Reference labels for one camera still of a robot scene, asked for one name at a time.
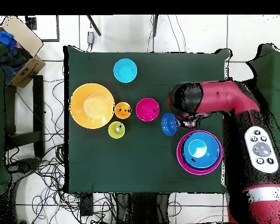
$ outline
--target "blue bowl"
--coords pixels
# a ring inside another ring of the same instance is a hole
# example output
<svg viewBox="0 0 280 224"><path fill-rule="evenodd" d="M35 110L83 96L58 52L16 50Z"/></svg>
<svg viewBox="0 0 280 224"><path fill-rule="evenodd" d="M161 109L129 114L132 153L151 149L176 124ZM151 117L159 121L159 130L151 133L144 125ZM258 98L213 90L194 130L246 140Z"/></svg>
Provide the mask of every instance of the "blue bowl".
<svg viewBox="0 0 280 224"><path fill-rule="evenodd" d="M177 131L175 116L171 113L165 113L161 120L161 127L166 136L172 136Z"/></svg>
<svg viewBox="0 0 280 224"><path fill-rule="evenodd" d="M215 165L219 159L220 146L217 140L206 132L195 132L184 142L183 158L186 164L197 170Z"/></svg>
<svg viewBox="0 0 280 224"><path fill-rule="evenodd" d="M124 58L116 62L113 73L120 82L132 82L137 76L137 66L132 60Z"/></svg>

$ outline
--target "orange bowl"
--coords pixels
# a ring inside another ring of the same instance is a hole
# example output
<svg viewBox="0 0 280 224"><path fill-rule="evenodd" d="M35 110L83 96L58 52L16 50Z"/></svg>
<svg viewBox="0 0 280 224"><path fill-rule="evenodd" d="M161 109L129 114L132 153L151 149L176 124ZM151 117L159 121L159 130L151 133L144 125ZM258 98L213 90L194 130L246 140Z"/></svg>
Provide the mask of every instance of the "orange bowl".
<svg viewBox="0 0 280 224"><path fill-rule="evenodd" d="M106 125L114 114L114 108L112 94L100 84L84 84L78 87L71 97L72 118L88 129L98 129Z"/></svg>
<svg viewBox="0 0 280 224"><path fill-rule="evenodd" d="M132 112L132 108L126 102L119 102L115 106L115 115L122 120L128 118L131 115L131 112Z"/></svg>

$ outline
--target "magenta bowl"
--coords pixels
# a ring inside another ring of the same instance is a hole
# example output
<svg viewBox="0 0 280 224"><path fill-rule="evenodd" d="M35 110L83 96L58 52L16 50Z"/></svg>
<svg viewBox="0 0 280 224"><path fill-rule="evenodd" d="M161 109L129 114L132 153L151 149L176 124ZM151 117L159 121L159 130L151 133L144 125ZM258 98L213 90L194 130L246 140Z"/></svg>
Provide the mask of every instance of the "magenta bowl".
<svg viewBox="0 0 280 224"><path fill-rule="evenodd" d="M195 133L195 132L205 132L205 133L207 133L207 134L209 134L209 135L212 135L212 136L216 139L217 143L219 144L220 154L219 154L219 157L218 157L216 163L213 164L209 169L206 169L206 170L203 170L203 171L198 171L198 170L192 169L192 168L190 168L189 166L187 166L187 165L184 163L183 157L181 156L181 147L182 147L184 141L185 141L190 135L192 135L192 134ZM205 174L208 174L208 173L214 171L214 170L219 166L219 164L220 164L220 162L221 162L221 160L222 160L222 154L223 154L222 145L221 145L220 141L217 139L217 137L214 136L213 134L211 134L211 133L208 132L208 131L201 131L201 130L191 131L191 132L189 132L189 133L186 133L186 134L180 139L180 142L178 143L177 149L176 149L176 156L177 156L177 160L178 160L180 166L182 166L182 168L183 168L185 171L187 171L187 172L189 172L189 173L191 173L191 174L194 174L194 175L205 175Z"/></svg>
<svg viewBox="0 0 280 224"><path fill-rule="evenodd" d="M152 98L144 98L136 105L136 115L142 121L152 121L156 119L159 113L159 104Z"/></svg>

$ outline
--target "yellow bowl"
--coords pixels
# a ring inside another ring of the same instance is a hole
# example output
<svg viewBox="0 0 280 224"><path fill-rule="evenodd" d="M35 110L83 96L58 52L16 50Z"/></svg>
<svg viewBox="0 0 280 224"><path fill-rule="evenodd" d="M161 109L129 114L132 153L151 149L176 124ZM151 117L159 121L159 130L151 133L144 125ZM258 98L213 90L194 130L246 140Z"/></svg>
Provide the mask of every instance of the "yellow bowl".
<svg viewBox="0 0 280 224"><path fill-rule="evenodd" d="M97 129L112 118L115 102L112 94L104 86L87 83L72 94L70 112L72 118L82 127Z"/></svg>
<svg viewBox="0 0 280 224"><path fill-rule="evenodd" d="M132 108L126 102L119 102L115 106L115 115L122 120L128 118L131 115L131 112L132 112Z"/></svg>
<svg viewBox="0 0 280 224"><path fill-rule="evenodd" d="M108 133L111 137L113 137L115 139L123 137L123 135L125 133L124 124L121 122L118 122L118 121L112 122L109 125Z"/></svg>

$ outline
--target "red robot arm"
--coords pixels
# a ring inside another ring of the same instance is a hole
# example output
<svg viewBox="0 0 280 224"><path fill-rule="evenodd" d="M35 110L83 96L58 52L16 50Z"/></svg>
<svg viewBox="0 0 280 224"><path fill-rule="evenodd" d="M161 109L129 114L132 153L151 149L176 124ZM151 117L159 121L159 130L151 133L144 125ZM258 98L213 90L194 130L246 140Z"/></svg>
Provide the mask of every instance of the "red robot arm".
<svg viewBox="0 0 280 224"><path fill-rule="evenodd" d="M248 88L233 81L179 83L167 103L184 128L224 115L229 221L280 224L280 153Z"/></svg>

